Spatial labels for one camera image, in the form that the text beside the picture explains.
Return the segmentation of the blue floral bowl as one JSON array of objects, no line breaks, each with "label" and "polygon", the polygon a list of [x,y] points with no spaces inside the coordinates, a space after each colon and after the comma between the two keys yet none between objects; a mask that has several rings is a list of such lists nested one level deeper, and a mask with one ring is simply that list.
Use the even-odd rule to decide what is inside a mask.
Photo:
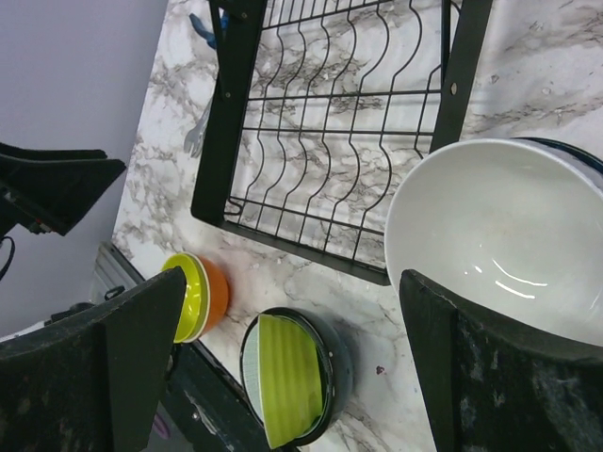
[{"label": "blue floral bowl", "polygon": [[581,148],[555,139],[544,137],[516,137],[515,141],[534,146],[541,151],[551,153],[573,167],[585,179],[602,190],[602,159]]}]

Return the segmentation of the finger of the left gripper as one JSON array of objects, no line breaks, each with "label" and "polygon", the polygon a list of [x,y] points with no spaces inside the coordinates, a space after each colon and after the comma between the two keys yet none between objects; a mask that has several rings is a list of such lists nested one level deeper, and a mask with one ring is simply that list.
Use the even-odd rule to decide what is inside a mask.
[{"label": "finger of the left gripper", "polygon": [[102,150],[30,150],[1,145],[1,234],[68,234],[126,165]]}]

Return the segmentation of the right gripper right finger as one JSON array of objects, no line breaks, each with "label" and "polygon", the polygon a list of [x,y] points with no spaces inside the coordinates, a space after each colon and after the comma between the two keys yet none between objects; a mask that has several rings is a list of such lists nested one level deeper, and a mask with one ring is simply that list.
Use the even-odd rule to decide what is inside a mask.
[{"label": "right gripper right finger", "polygon": [[602,349],[400,275],[399,301],[439,451],[599,451]]}]

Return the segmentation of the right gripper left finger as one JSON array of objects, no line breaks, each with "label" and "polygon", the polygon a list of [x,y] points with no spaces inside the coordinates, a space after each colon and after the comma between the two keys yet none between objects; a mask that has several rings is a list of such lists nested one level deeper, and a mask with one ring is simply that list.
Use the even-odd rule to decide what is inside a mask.
[{"label": "right gripper left finger", "polygon": [[166,270],[1,345],[4,451],[140,451],[165,385],[186,277]]}]

